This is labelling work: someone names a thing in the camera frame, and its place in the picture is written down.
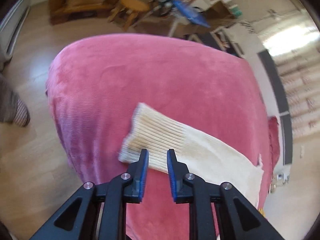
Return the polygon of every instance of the bed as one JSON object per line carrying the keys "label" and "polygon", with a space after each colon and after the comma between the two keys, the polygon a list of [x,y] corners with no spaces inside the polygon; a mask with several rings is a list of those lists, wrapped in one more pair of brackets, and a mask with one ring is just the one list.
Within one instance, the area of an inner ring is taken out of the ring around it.
{"label": "bed", "polygon": [[[247,61],[167,37],[96,36],[57,55],[46,88],[69,164],[83,182],[108,182],[126,170],[118,153],[137,103],[144,102],[222,140],[254,165],[261,158],[263,207],[279,158],[278,131],[276,121],[268,120]],[[137,240],[188,238],[188,205],[173,203],[166,174],[148,171],[143,202],[127,206],[127,235]]]}

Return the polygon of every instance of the blue gripper pad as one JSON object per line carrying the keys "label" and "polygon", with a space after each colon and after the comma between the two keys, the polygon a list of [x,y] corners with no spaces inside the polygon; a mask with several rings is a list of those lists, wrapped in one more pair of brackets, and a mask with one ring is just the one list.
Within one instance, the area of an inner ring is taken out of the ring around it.
{"label": "blue gripper pad", "polygon": [[146,187],[147,171],[149,166],[149,152],[146,150],[146,155],[143,160],[143,167],[140,176],[140,187],[139,187],[139,201],[142,201],[144,196],[144,189]]}
{"label": "blue gripper pad", "polygon": [[177,200],[177,183],[176,183],[174,170],[172,166],[172,159],[169,151],[167,151],[167,167],[168,167],[168,174],[169,174],[169,180],[170,180],[171,195],[172,195],[173,201],[176,201]]}

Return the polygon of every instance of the metal screw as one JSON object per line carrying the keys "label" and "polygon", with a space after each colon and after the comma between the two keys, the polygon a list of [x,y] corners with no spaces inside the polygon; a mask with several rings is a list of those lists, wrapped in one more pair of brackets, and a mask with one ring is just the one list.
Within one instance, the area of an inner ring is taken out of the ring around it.
{"label": "metal screw", "polygon": [[122,173],[121,174],[121,179],[130,179],[131,175],[129,173]]}
{"label": "metal screw", "polygon": [[223,187],[224,189],[228,190],[228,189],[231,189],[231,188],[232,188],[232,185],[231,185],[231,183],[229,183],[229,182],[224,182],[224,183],[222,184],[222,187]]}
{"label": "metal screw", "polygon": [[92,182],[86,182],[83,184],[83,187],[85,189],[91,189],[93,187],[93,183]]}
{"label": "metal screw", "polygon": [[194,179],[196,177],[193,173],[187,173],[184,176],[186,177],[186,179]]}

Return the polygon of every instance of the pink fleece blanket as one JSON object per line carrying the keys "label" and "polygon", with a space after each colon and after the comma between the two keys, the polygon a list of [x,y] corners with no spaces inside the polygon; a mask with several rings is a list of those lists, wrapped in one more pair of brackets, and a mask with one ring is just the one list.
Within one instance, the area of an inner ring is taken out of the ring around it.
{"label": "pink fleece blanket", "polygon": [[[259,206],[271,182],[265,106],[248,63],[199,43],[115,34],[77,41],[52,62],[49,107],[61,143],[82,181],[110,181],[138,102],[210,134],[263,162]],[[172,201],[167,174],[149,170],[145,197],[127,207],[132,239],[188,239],[188,205]]]}

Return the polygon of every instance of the wooden stool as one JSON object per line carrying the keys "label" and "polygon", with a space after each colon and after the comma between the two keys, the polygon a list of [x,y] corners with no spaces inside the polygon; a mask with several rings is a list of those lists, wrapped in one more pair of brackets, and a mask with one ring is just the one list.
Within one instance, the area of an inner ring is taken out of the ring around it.
{"label": "wooden stool", "polygon": [[122,9],[131,11],[131,14],[128,16],[128,19],[123,26],[123,30],[127,31],[132,21],[139,15],[139,13],[148,12],[150,7],[148,4],[140,0],[120,0],[116,8],[114,8],[112,15],[109,18],[109,22],[112,22]]}

